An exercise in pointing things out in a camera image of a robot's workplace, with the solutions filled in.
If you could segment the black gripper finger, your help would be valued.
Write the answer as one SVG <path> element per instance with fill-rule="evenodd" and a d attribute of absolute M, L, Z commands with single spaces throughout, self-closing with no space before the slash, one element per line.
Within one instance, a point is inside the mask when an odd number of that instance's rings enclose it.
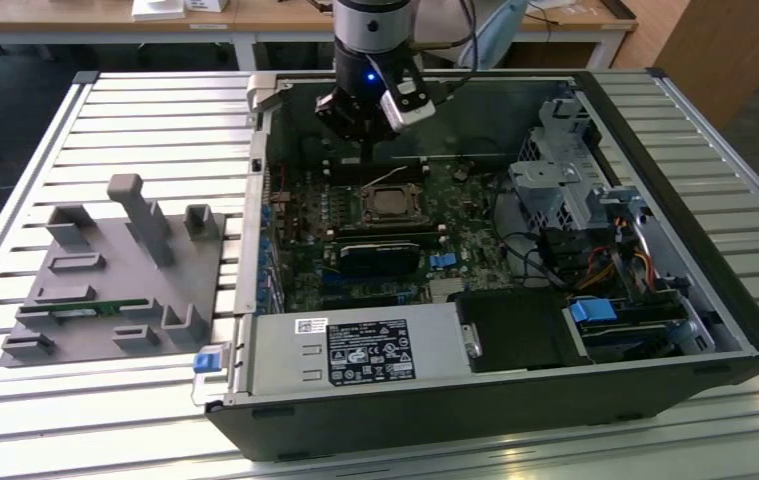
<path fill-rule="evenodd" d="M 372 113 L 344 92 L 331 92 L 316 99 L 315 116 L 332 133 L 359 147 L 359 159 L 372 161 Z"/>
<path fill-rule="evenodd" d="M 399 134 L 392 129 L 384 111 L 377 104 L 355 104 L 356 132 L 353 142 L 359 146 L 359 158 L 361 163 L 373 160 L 375 146 L 393 140 Z"/>

